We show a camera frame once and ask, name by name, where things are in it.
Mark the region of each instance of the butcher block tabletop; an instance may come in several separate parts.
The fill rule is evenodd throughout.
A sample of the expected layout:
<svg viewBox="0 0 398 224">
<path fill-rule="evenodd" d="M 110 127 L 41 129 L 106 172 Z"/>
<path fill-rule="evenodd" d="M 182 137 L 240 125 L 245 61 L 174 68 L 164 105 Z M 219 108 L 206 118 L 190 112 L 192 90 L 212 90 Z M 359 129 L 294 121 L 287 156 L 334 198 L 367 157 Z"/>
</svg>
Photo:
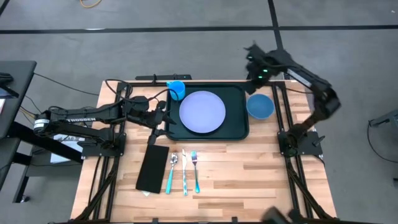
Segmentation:
<svg viewBox="0 0 398 224">
<path fill-rule="evenodd" d="M 109 84 L 116 89 L 117 82 Z M 286 86 L 305 91 L 297 82 L 286 81 Z M 135 86 L 131 96 L 144 95 L 149 98 L 165 88 L 165 86 Z M 282 93 L 279 90 L 278 92 L 284 126 L 289 127 Z M 287 92 L 294 122 L 304 121 L 311 113 L 306 94 Z M 262 87 L 256 93 L 265 94 L 273 100 L 269 86 Z M 166 100 L 166 97 L 167 94 L 164 93 L 157 98 Z M 114 99 L 114 93 L 103 83 L 97 106 L 114 103 Z M 150 102 L 150 110 L 155 108 L 156 103 L 155 100 Z M 230 222 L 231 217 L 237 217 L 240 222 L 258 222 L 261 215 L 272 206 L 286 214 L 292 209 L 292 199 L 284 158 L 279 153 L 277 116 L 274 112 L 268 119 L 262 121 L 249 116 L 249 126 L 250 133 L 242 141 L 193 142 L 172 141 L 166 136 L 158 137 L 156 145 L 170 148 L 162 190 L 160 194 L 151 193 L 145 196 L 140 190 L 136 190 L 136 182 L 151 130 L 126 123 L 126 149 L 120 158 L 111 222 L 151 222 L 153 218 L 159 218 L 160 222 Z M 107 125 L 95 122 L 93 127 L 105 128 Z M 188 196 L 183 195 L 182 149 L 187 155 L 190 155 L 191 151 L 197 152 L 199 194 L 195 193 L 194 166 L 188 156 Z M 165 188 L 171 169 L 170 155 L 173 152 L 177 153 L 179 162 L 174 167 L 172 192 L 167 195 Z M 97 157 L 84 160 L 71 218 L 77 217 L 88 204 L 97 160 Z M 335 217 L 335 208 L 323 164 L 314 156 L 302 156 L 302 161 L 309 191 L 324 210 Z M 96 193 L 100 179 L 101 163 L 98 166 L 93 195 Z M 302 194 L 298 189 L 297 193 L 301 212 L 305 215 Z M 108 192 L 105 192 L 101 202 L 100 218 L 105 215 L 107 197 Z"/>
</svg>

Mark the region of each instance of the knife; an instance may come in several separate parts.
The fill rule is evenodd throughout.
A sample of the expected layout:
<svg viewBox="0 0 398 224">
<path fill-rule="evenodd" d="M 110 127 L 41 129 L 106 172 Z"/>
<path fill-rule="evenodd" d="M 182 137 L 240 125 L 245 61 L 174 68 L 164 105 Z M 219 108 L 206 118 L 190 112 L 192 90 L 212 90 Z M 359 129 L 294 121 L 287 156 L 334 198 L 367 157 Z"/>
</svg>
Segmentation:
<svg viewBox="0 0 398 224">
<path fill-rule="evenodd" d="M 185 168 L 186 167 L 187 167 L 187 157 L 185 155 L 184 149 L 182 149 L 182 179 L 183 179 L 184 196 L 188 195 L 188 191 L 187 191 L 187 176 L 185 175 Z"/>
</svg>

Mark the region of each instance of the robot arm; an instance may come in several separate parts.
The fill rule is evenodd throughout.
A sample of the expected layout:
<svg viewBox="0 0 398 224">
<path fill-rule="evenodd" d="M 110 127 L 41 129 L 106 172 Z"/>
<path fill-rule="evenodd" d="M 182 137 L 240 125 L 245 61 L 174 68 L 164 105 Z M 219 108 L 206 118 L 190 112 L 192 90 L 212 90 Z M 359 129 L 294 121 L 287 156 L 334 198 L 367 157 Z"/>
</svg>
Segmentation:
<svg viewBox="0 0 398 224">
<path fill-rule="evenodd" d="M 34 133 L 43 137 L 55 134 L 79 136 L 88 139 L 85 142 L 79 142 L 79 145 L 83 147 L 94 145 L 101 149 L 112 149 L 122 146 L 123 143 L 118 142 L 119 135 L 122 133 L 114 133 L 112 127 L 92 129 L 74 123 L 100 121 L 104 124 L 116 125 L 129 121 L 151 128 L 152 134 L 149 136 L 148 144 L 155 144 L 156 137 L 166 134 L 164 130 L 158 130 L 157 125 L 163 121 L 175 124 L 164 112 L 165 105 L 165 101 L 160 101 L 155 110 L 148 111 L 149 100 L 144 96 L 135 96 L 99 108 L 66 110 L 53 106 L 37 116 Z"/>
<path fill-rule="evenodd" d="M 285 50 L 262 51 L 256 44 L 247 49 L 249 63 L 246 69 L 251 86 L 246 88 L 249 94 L 261 88 L 272 76 L 286 73 L 312 90 L 314 95 L 314 111 L 303 123 L 295 124 L 286 133 L 286 144 L 298 148 L 303 136 L 314 124 L 328 119 L 340 106 L 340 101 L 330 83 L 310 72 L 293 60 Z"/>
</svg>

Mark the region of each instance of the table leg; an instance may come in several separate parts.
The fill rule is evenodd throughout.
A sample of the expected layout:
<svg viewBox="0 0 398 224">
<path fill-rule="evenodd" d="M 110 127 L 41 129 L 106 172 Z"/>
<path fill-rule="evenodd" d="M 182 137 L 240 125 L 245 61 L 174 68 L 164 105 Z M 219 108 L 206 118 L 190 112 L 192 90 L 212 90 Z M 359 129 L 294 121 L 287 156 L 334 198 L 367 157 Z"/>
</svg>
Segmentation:
<svg viewBox="0 0 398 224">
<path fill-rule="evenodd" d="M 12 158 L 12 161 L 15 163 L 18 163 L 18 164 L 29 166 L 31 159 L 32 159 L 32 156 L 28 156 L 28 155 L 16 152 L 14 154 L 14 158 Z"/>
<path fill-rule="evenodd" d="M 21 180 L 19 181 L 17 191 L 15 192 L 14 199 L 12 199 L 13 203 L 21 203 L 22 202 L 22 198 L 24 196 L 27 181 L 29 180 L 29 177 L 26 176 L 27 170 L 28 170 L 28 167 L 26 166 L 24 169 L 24 173 L 22 174 Z"/>
<path fill-rule="evenodd" d="M 10 137 L 19 138 L 35 146 L 39 146 L 54 154 L 65 157 L 80 164 L 83 163 L 83 159 L 81 159 L 81 152 L 78 152 L 56 140 L 38 137 L 33 133 L 33 130 L 22 124 L 19 124 L 18 122 L 14 121 L 11 124 L 8 135 L 10 135 Z"/>
</svg>

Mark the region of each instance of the black wire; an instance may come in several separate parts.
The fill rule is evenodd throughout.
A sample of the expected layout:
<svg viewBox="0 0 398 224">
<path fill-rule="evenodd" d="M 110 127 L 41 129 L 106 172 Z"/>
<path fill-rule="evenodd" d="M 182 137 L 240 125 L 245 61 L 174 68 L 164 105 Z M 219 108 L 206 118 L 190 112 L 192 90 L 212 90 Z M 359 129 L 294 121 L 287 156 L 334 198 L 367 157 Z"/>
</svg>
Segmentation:
<svg viewBox="0 0 398 224">
<path fill-rule="evenodd" d="M 393 161 L 393 160 L 390 160 L 390 159 L 386 159 L 386 158 L 382 157 L 379 153 L 377 153 L 376 150 L 374 150 L 373 145 L 372 145 L 372 143 L 371 143 L 371 140 L 370 140 L 370 138 L 369 138 L 369 129 L 370 129 L 370 127 L 371 127 L 371 121 L 369 121 L 369 123 L 368 123 L 367 135 L 368 135 L 368 143 L 369 143 L 369 146 L 372 148 L 373 152 L 376 153 L 376 155 L 378 155 L 381 159 L 384 159 L 385 161 L 389 161 L 389 162 L 393 162 L 393 163 L 397 163 L 397 164 L 398 164 L 398 161 Z"/>
<path fill-rule="evenodd" d="M 67 85 L 62 84 L 62 83 L 60 83 L 60 82 L 57 82 L 57 81 L 55 81 L 55 80 L 52 80 L 51 78 L 47 78 L 47 77 L 45 77 L 45 76 L 43 76 L 43 75 L 40 75 L 40 74 L 38 74 L 38 73 L 34 73 L 34 74 L 35 74 L 35 75 L 38 75 L 38 76 L 40 76 L 40 77 L 42 77 L 42 78 L 45 78 L 45 79 L 47 79 L 47 80 L 50 80 L 50 81 L 52 81 L 52 82 L 55 82 L 56 84 L 59 84 L 59 85 L 61 85 L 61 86 L 67 87 L 67 88 L 69 88 L 69 89 L 71 89 L 71 90 L 79 91 L 80 93 L 86 93 L 86 94 L 93 95 L 93 96 L 99 96 L 99 94 L 89 93 L 89 92 L 86 92 L 86 91 L 83 91 L 83 90 L 78 90 L 78 89 L 76 89 L 76 88 L 72 88 L 72 87 L 70 87 L 70 86 L 67 86 Z"/>
<path fill-rule="evenodd" d="M 64 139 L 62 139 L 60 142 L 63 142 L 63 141 L 65 141 L 65 140 L 67 140 L 67 138 L 69 138 L 70 137 L 70 135 L 68 135 L 67 137 L 65 137 Z"/>
<path fill-rule="evenodd" d="M 145 100 L 145 101 L 131 100 L 130 98 L 125 98 L 125 97 L 121 96 L 119 93 L 117 93 L 117 92 L 109 85 L 108 81 L 121 82 L 121 83 L 124 83 L 124 84 L 126 84 L 126 85 L 129 85 L 129 86 L 131 87 L 131 89 L 132 89 L 132 85 L 131 85 L 130 83 L 128 83 L 128 82 L 126 82 L 126 81 L 123 81 L 123 80 L 113 79 L 113 78 L 109 78 L 109 79 L 106 79 L 106 80 L 105 80 L 106 86 L 107 86 L 115 95 L 119 96 L 121 99 L 130 101 L 130 102 L 133 102 L 133 103 L 146 103 L 146 102 L 151 101 L 151 100 L 153 100 L 153 99 L 156 99 L 156 100 L 157 100 L 156 97 L 158 97 L 160 94 L 164 93 L 165 91 L 173 91 L 173 92 L 176 94 L 176 96 L 177 96 L 177 101 L 179 100 L 178 95 L 177 95 L 177 92 L 174 91 L 174 90 L 172 90 L 172 89 L 169 89 L 169 88 L 160 91 L 158 94 L 156 94 L 156 95 L 153 96 L 153 97 L 148 98 L 148 99 Z"/>
<path fill-rule="evenodd" d="M 2 168 L 0 168 L 0 171 L 1 171 L 2 169 L 6 168 L 7 166 L 11 166 L 11 164 L 12 164 L 12 163 L 3 166 Z"/>
<path fill-rule="evenodd" d="M 101 156 L 98 157 L 97 163 L 95 164 L 95 171 L 93 176 L 93 181 L 91 183 L 90 195 L 88 196 L 88 203 L 91 202 L 91 196 L 93 195 L 93 188 L 95 183 L 95 177 L 97 176 L 98 165 L 100 164 Z"/>
<path fill-rule="evenodd" d="M 24 114 L 23 112 L 21 112 L 22 113 L 22 115 L 24 115 L 24 117 L 26 118 L 26 120 L 28 120 L 28 122 L 31 124 L 31 125 L 33 125 L 33 123 L 30 121 L 30 119 L 26 116 L 26 114 Z"/>
<path fill-rule="evenodd" d="M 30 98 L 29 96 L 25 95 L 26 98 L 30 99 L 30 101 L 33 103 L 33 106 L 36 107 L 36 109 L 41 113 L 41 110 L 36 106 L 35 102 L 33 102 L 32 98 Z"/>
<path fill-rule="evenodd" d="M 25 109 L 22 105 L 21 105 L 20 107 L 21 107 L 22 109 L 24 109 L 26 112 L 30 113 L 31 115 L 36 116 L 36 114 L 34 114 L 34 113 L 30 112 L 29 110 Z"/>
<path fill-rule="evenodd" d="M 111 104 L 111 105 L 109 105 L 109 106 L 107 106 L 107 107 L 105 107 L 105 108 L 102 108 L 101 110 L 96 110 L 95 113 L 102 112 L 102 111 L 106 111 L 107 109 L 109 109 L 109 108 L 111 108 L 111 107 L 113 107 L 113 106 L 116 106 L 116 105 L 118 105 L 118 104 L 120 104 L 120 103 L 122 103 L 122 101 L 118 101 L 118 102 L 116 102 L 116 103 L 113 103 L 113 104 Z M 49 107 L 49 110 L 50 110 L 50 108 L 59 108 L 59 107 L 58 107 L 58 106 L 50 106 L 50 107 Z M 92 113 L 57 113 L 57 112 L 54 112 L 54 111 L 52 111 L 52 113 L 57 114 L 57 115 L 66 115 L 66 114 L 67 114 L 67 115 L 92 114 Z"/>
<path fill-rule="evenodd" d="M 313 155 L 313 156 L 315 156 L 315 158 L 317 158 L 319 161 L 321 161 L 321 163 L 323 164 L 323 166 L 326 166 L 325 165 L 325 161 L 323 161 L 323 159 L 321 159 L 319 156 L 317 156 L 317 155 Z"/>
<path fill-rule="evenodd" d="M 289 91 L 294 91 L 294 92 L 296 92 L 296 93 L 313 94 L 313 93 L 311 93 L 311 92 L 306 92 L 306 91 L 298 91 L 298 90 L 293 90 L 293 89 L 291 89 L 291 88 L 286 88 L 286 90 L 289 90 Z"/>
</svg>

